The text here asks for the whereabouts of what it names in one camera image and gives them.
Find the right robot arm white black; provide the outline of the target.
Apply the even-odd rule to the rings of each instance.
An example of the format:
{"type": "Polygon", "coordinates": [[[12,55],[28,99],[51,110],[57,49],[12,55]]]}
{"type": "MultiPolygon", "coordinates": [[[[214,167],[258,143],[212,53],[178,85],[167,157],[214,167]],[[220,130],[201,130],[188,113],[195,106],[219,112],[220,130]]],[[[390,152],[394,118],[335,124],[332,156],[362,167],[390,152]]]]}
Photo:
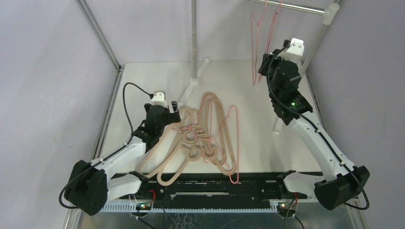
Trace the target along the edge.
{"type": "Polygon", "coordinates": [[[258,73],[265,76],[274,112],[302,140],[319,165],[322,175],[307,175],[296,170],[284,173],[276,185],[281,198],[294,192],[315,197],[327,210],[349,205],[349,200],[363,194],[364,210],[370,206],[364,187],[370,177],[366,166],[356,166],[333,142],[307,99],[299,92],[301,75],[296,63],[275,53],[265,53],[258,73]]]}

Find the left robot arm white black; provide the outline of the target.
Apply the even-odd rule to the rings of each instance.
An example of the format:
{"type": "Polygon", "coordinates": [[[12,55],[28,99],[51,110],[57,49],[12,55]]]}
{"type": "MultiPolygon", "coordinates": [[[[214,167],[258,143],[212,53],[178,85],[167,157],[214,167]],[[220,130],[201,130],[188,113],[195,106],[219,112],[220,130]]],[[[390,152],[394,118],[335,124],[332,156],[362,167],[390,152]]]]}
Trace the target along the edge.
{"type": "Polygon", "coordinates": [[[76,162],[59,195],[60,205],[64,206],[65,199],[73,204],[72,209],[78,208],[92,216],[116,198],[128,194],[145,198],[149,186],[139,176],[131,173],[118,178],[113,176],[157,145],[166,126],[181,121],[177,102],[172,101],[171,105],[173,112],[159,103],[145,104],[146,118],[132,132],[127,143],[106,157],[76,162]]]}

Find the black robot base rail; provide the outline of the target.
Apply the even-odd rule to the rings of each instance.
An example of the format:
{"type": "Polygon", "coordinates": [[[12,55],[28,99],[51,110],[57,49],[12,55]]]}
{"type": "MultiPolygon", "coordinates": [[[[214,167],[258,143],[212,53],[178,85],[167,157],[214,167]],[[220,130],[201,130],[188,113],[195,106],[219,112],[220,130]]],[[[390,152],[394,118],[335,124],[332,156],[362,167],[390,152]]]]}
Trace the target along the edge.
{"type": "Polygon", "coordinates": [[[288,192],[280,176],[280,172],[241,173],[238,183],[233,184],[220,173],[185,173],[168,186],[152,177],[142,182],[136,194],[122,196],[121,200],[155,197],[156,206],[166,211],[264,210],[270,209],[271,203],[289,203],[293,198],[298,203],[318,203],[305,194],[288,192]]]}

